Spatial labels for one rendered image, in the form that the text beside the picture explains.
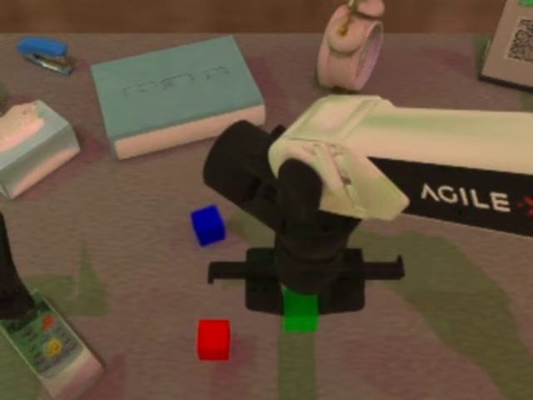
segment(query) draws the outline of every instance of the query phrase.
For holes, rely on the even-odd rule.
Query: table surface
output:
[[[324,317],[314,334],[248,312],[242,286],[207,285],[207,264],[240,260],[272,234],[202,184],[212,141],[124,162],[108,150],[88,66],[214,35],[66,35],[79,69],[44,71],[0,36],[13,102],[41,99],[70,121],[82,154],[15,201],[0,200],[30,288],[48,295],[105,360],[85,400],[531,400],[533,247],[527,238],[416,217],[369,222],[352,246],[401,254],[406,278],[376,282],[364,311]],[[324,94],[313,83],[320,35],[237,35],[267,108],[289,124]],[[365,89],[397,106],[523,110],[531,99],[476,80],[475,38],[387,35]],[[189,212],[216,203],[225,242],[199,248]],[[232,360],[198,362],[197,320],[229,319]],[[39,385],[0,341],[4,400]]]

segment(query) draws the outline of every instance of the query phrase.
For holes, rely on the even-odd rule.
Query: stapler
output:
[[[62,75],[70,75],[74,70],[75,60],[67,55],[67,45],[42,37],[22,39],[17,50],[31,63]]]

